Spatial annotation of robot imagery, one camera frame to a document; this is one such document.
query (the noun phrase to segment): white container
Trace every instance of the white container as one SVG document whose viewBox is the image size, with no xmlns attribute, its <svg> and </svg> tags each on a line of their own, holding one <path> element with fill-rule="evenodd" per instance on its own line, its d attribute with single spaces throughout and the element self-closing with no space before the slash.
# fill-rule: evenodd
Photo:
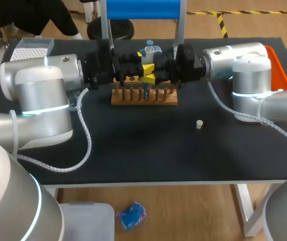
<svg viewBox="0 0 287 241">
<path fill-rule="evenodd" d="M 114 210 L 105 203 L 60 204 L 63 241 L 114 241 Z"/>
</svg>

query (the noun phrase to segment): orange tray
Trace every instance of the orange tray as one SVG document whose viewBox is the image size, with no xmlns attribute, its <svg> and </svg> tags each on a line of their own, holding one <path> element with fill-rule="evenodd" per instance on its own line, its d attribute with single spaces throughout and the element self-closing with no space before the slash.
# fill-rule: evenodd
<svg viewBox="0 0 287 241">
<path fill-rule="evenodd" d="M 278 91 L 278 89 L 287 90 L 287 76 L 274 49 L 270 46 L 265 46 L 265 48 L 272 65 L 272 91 Z"/>
</svg>

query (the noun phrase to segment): black table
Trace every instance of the black table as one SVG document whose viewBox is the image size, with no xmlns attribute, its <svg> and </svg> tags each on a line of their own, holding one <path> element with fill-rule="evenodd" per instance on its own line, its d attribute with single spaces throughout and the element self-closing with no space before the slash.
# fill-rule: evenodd
<svg viewBox="0 0 287 241">
<path fill-rule="evenodd" d="M 246 42 L 270 45 L 287 74 L 287 50 L 280 38 L 187 39 L 196 52 L 205 48 Z M 154 40 L 163 50 L 173 40 Z M 115 41 L 117 52 L 130 53 L 145 40 Z M 9 61 L 15 45 L 5 55 Z M 97 49 L 96 41 L 55 40 L 51 55 L 75 53 L 80 60 Z M 219 98 L 231 106 L 231 86 L 214 83 Z M 111 106 L 112 86 L 100 86 L 83 98 L 83 117 L 92 137 L 92 153 L 78 170 L 53 173 L 31 163 L 23 166 L 43 185 L 126 185 L 129 183 L 236 183 L 287 179 L 287 139 L 260 124 L 242 123 L 214 100 L 206 81 L 189 83 L 178 91 L 178 106 Z M 0 112 L 20 113 L 0 88 Z M 78 163 L 86 138 L 72 112 L 73 136 L 60 145 L 20 151 L 50 165 L 64 168 Z M 196 121 L 203 120 L 201 130 Z M 278 124 L 287 131 L 287 124 Z"/>
</svg>

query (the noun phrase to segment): small white cap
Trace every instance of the small white cap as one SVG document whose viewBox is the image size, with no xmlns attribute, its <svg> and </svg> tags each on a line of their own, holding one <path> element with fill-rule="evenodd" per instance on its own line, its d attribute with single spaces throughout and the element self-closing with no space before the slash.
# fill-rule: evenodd
<svg viewBox="0 0 287 241">
<path fill-rule="evenodd" d="M 203 126 L 203 121 L 201 120 L 201 119 L 199 119 L 198 121 L 197 121 L 197 129 L 200 129 L 202 126 Z"/>
</svg>

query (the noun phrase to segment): black pants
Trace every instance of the black pants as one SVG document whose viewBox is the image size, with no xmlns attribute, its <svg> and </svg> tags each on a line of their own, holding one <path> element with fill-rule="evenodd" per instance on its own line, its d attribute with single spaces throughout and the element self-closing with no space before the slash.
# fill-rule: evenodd
<svg viewBox="0 0 287 241">
<path fill-rule="evenodd" d="M 78 33 L 61 0 L 0 0 L 0 22 L 3 18 L 11 19 L 17 28 L 34 35 L 40 35 L 49 20 L 64 35 Z"/>
</svg>

